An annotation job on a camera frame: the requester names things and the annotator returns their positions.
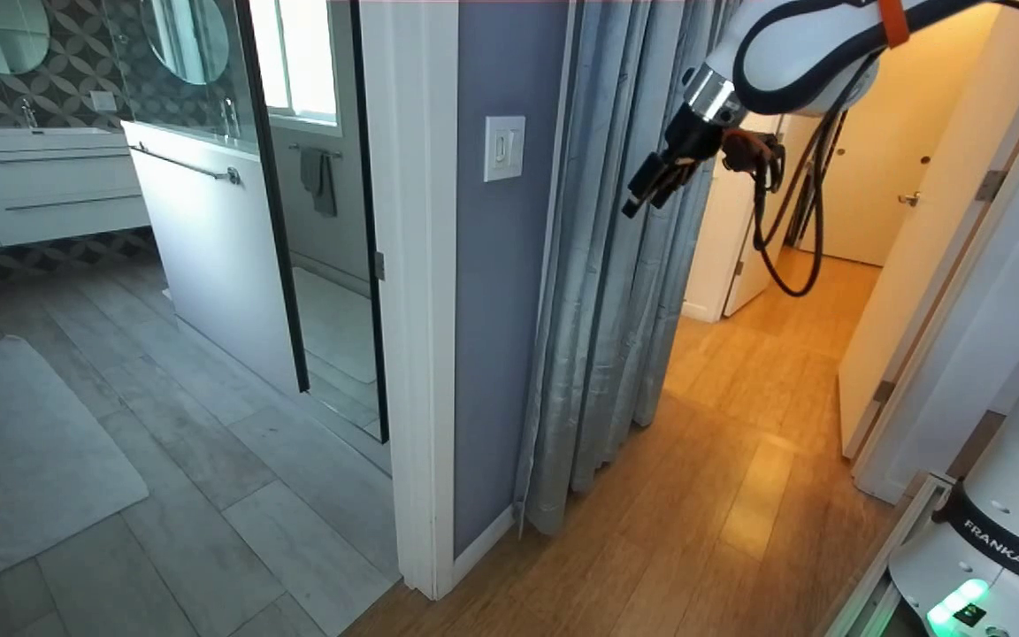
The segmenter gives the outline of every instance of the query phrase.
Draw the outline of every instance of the gray tile floor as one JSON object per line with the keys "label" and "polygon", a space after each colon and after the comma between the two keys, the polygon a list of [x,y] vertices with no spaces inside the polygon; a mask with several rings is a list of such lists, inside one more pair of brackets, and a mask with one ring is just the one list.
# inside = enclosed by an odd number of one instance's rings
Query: gray tile floor
{"label": "gray tile floor", "polygon": [[0,338],[53,366],[152,488],[0,575],[0,637],[340,635],[396,586],[389,479],[158,292],[157,261],[0,292]]}
{"label": "gray tile floor", "polygon": [[295,265],[313,397],[382,441],[373,299]]}

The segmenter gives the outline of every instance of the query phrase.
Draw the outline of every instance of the green light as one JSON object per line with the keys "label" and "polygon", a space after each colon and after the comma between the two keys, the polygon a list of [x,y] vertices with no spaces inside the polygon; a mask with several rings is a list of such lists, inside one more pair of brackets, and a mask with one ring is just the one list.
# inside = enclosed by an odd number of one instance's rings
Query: green light
{"label": "green light", "polygon": [[969,607],[969,603],[984,599],[984,596],[991,590],[991,586],[984,586],[984,581],[967,581],[960,590],[967,596],[967,607]]}
{"label": "green light", "polygon": [[935,608],[928,614],[928,621],[929,621],[929,625],[949,625],[952,614],[949,614],[944,607],[935,607]]}
{"label": "green light", "polygon": [[986,581],[962,581],[952,596],[944,596],[929,614],[929,627],[942,635],[944,625],[957,621],[960,608],[979,603],[991,590]]}

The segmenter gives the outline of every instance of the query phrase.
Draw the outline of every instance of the bath mat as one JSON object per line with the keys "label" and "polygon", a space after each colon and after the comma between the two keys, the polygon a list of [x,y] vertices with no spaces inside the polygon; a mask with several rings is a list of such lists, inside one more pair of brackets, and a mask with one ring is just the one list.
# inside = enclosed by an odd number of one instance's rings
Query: bath mat
{"label": "bath mat", "polygon": [[150,495],[32,345],[0,341],[0,569]]}

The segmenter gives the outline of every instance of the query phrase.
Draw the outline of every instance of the door hinge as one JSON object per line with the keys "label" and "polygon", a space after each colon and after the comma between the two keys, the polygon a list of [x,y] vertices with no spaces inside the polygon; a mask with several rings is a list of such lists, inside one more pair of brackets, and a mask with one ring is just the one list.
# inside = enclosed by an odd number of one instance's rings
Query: door hinge
{"label": "door hinge", "polygon": [[1004,186],[1004,172],[986,172],[986,175],[979,178],[979,188],[978,188],[974,201],[995,201],[998,192],[1000,192],[1000,186]]}
{"label": "door hinge", "polygon": [[376,253],[376,281],[385,281],[385,260],[382,260],[382,253]]}
{"label": "door hinge", "polygon": [[888,403],[888,402],[893,402],[893,395],[895,395],[895,383],[888,383],[888,379],[885,379],[885,383],[877,383],[877,390],[874,390],[874,397],[872,397],[872,402],[874,402],[874,403]]}

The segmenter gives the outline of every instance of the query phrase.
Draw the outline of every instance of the light switch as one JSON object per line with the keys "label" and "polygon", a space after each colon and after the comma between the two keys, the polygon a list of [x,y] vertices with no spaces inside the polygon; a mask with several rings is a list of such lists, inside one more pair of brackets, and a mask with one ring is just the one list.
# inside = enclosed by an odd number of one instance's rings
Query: light switch
{"label": "light switch", "polygon": [[522,172],[522,119],[484,119],[480,181],[513,181]]}

